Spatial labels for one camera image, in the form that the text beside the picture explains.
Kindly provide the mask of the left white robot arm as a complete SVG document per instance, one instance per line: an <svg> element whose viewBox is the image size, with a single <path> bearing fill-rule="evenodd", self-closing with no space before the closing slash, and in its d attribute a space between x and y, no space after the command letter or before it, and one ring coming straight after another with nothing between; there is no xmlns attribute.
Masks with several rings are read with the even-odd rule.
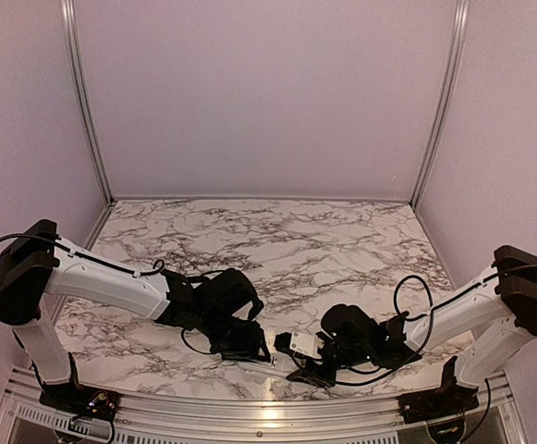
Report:
<svg viewBox="0 0 537 444"><path fill-rule="evenodd" d="M197 330L211 354L229 361L268 362L271 354L256 317L263 309L256 289L239 270L187 277L157 260L142 270L105 259L61 237L42 219L22 233L0 238L0 322L10 326L44 385L71 412L89 403L43 305L61 294L120 308L154 323Z"/></svg>

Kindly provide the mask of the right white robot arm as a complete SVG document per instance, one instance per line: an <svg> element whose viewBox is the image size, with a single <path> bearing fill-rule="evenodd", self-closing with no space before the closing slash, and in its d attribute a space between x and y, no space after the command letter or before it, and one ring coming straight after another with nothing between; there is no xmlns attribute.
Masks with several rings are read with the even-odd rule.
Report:
<svg viewBox="0 0 537 444"><path fill-rule="evenodd" d="M320 332L281 333L275 347L298 368L287 380L331 388L339 384L336 376L342 369L372 364L369 375L377 382L479 326L486 328L483 334L445 363L442 382L430 394L430 405L439 414L452 413L487 376L537 338L537 256L503 245L479 276L430 302L421 314L397 311L376 322L358 306L339 303L323 315Z"/></svg>

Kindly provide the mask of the white remote control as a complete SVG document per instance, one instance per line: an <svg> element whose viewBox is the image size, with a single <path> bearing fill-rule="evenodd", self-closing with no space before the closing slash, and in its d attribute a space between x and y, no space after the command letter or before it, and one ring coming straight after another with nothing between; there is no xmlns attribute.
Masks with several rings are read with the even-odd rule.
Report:
<svg viewBox="0 0 537 444"><path fill-rule="evenodd" d="M280 372L292 372L297 367L292 359L285 354L272 355L269 361L252 360L248 362L248 366L252 368L260 368L262 370L272 370Z"/></svg>

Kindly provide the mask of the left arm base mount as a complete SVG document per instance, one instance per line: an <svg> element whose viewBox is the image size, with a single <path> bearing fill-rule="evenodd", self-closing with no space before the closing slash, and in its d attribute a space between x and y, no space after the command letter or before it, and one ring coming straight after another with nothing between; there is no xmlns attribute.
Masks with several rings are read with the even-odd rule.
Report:
<svg viewBox="0 0 537 444"><path fill-rule="evenodd" d="M71 354L68 357L70 377L61 384L47 384L41 377L36 364L32 364L41 387L40 404L73 413L76 418L88 417L113 422L116 418L120 394L111 389L81 384L75 359Z"/></svg>

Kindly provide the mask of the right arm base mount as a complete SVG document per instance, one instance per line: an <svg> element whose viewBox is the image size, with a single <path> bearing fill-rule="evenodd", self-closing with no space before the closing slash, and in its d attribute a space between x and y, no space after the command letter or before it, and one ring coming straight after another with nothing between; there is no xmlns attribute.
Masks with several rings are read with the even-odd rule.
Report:
<svg viewBox="0 0 537 444"><path fill-rule="evenodd" d="M445 363L439 387L407 393L398 398L405 424L462 414L480 405L477 388L458 384L455 375L457 359L453 356Z"/></svg>

